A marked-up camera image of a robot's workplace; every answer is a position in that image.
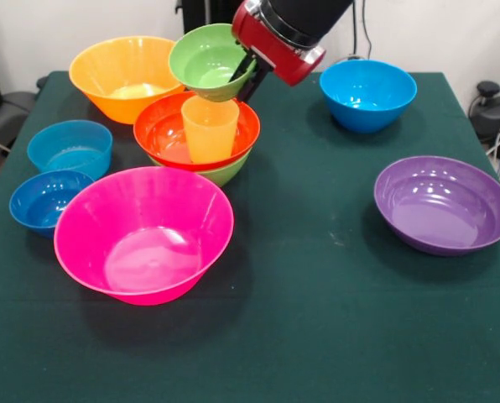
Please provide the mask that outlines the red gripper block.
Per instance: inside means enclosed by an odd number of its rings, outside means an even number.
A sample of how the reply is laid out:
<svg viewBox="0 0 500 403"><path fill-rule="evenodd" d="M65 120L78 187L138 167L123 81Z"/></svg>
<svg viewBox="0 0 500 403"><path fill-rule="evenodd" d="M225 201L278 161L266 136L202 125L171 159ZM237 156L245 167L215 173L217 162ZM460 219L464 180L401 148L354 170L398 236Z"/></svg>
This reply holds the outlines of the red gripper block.
<svg viewBox="0 0 500 403"><path fill-rule="evenodd" d="M232 21L232 34L249 54L245 54L228 81L246 81L237 94L239 102L248 102L270 71L295 86L322 62L326 51L319 45L320 39L299 26L301 22L302 17L289 11L285 1L241 3ZM265 66L258 65L253 70L254 56Z"/></svg>

